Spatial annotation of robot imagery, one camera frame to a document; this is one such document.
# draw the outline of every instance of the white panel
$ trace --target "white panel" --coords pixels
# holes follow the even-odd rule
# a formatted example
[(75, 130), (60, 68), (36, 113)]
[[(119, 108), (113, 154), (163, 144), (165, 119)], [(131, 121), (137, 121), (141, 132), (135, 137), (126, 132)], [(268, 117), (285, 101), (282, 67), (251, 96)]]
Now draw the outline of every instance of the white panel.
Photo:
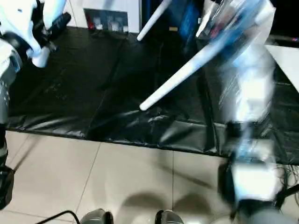
[(68, 23), (68, 26), (76, 27), (77, 25), (76, 25), (73, 10), (71, 8), (70, 0), (66, 1), (65, 7), (64, 7), (64, 13), (65, 12), (68, 12), (69, 14), (71, 14), (71, 21)]
[(87, 28), (84, 8), (128, 13), (129, 32), (139, 33), (139, 0), (70, 0), (78, 27)]
[(83, 8), (104, 9), (111, 11), (127, 11), (126, 0), (83, 0)]

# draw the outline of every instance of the white rod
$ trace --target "white rod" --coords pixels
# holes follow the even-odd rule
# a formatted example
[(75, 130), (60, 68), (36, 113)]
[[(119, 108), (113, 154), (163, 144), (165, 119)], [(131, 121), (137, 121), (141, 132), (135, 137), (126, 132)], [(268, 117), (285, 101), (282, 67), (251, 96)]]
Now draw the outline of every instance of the white rod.
[(182, 68), (180, 68), (173, 76), (170, 77), (160, 88), (158, 88), (150, 97), (148, 97), (142, 104), (140, 109), (145, 111), (153, 106), (157, 101), (163, 98), (171, 90), (181, 84), (190, 75), (196, 72), (200, 67), (205, 65), (213, 57), (215, 57), (226, 45), (226, 37), (219, 39), (205, 46), (198, 52), (190, 61), (188, 61)]
[(162, 3), (155, 10), (153, 15), (150, 17), (148, 22), (145, 24), (139, 35), (137, 36), (137, 40), (141, 41), (144, 36), (148, 33), (148, 31), (152, 28), (152, 26), (156, 23), (156, 21), (160, 18), (160, 16), (164, 13), (164, 11), (168, 8), (172, 0), (163, 0)]

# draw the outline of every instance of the tiled floor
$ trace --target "tiled floor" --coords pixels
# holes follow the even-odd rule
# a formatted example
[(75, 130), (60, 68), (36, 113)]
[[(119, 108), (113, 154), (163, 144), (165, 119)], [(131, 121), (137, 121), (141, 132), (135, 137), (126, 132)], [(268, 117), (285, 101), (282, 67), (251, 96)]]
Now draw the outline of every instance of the tiled floor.
[[(217, 194), (218, 157), (14, 132), (7, 141), (17, 172), (1, 224), (34, 224), (63, 210), (81, 218), (97, 208), (111, 211), (116, 224), (153, 224), (161, 209), (186, 224), (229, 213)], [(283, 212), (299, 217), (293, 197)]]

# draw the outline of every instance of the black mat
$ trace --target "black mat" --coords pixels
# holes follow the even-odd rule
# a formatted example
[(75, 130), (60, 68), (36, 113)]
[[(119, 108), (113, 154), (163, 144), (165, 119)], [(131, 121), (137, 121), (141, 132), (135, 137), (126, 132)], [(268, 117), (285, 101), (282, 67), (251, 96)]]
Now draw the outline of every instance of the black mat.
[[(146, 112), (139, 104), (192, 55), (175, 38), (69, 28), (45, 69), (27, 64), (11, 88), (8, 129), (191, 153), (228, 156), (217, 84), (200, 70)], [(271, 115), (261, 135), (281, 163), (299, 164), (299, 94), (277, 66)]]

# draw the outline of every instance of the wire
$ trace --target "wire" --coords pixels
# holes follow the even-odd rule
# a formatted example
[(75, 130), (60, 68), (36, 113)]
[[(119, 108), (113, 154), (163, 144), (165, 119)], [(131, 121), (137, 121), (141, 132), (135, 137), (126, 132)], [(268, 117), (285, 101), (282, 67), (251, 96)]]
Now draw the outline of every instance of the wire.
[(58, 213), (57, 215), (54, 215), (54, 216), (52, 216), (52, 217), (50, 217), (50, 218), (47, 218), (47, 219), (45, 219), (45, 220), (43, 220), (43, 221), (41, 221), (41, 222), (39, 222), (39, 223), (36, 223), (36, 224), (47, 223), (47, 222), (49, 222), (49, 221), (51, 221), (51, 220), (53, 220), (53, 219), (55, 219), (55, 218), (58, 218), (58, 217), (60, 217), (60, 216), (65, 215), (65, 214), (67, 214), (67, 213), (70, 213), (70, 214), (75, 218), (76, 223), (77, 223), (77, 224), (80, 224), (80, 221), (79, 221), (78, 217), (76, 216), (76, 214), (75, 214), (74, 212), (70, 211), (70, 210), (66, 210), (66, 211), (60, 212), (60, 213)]

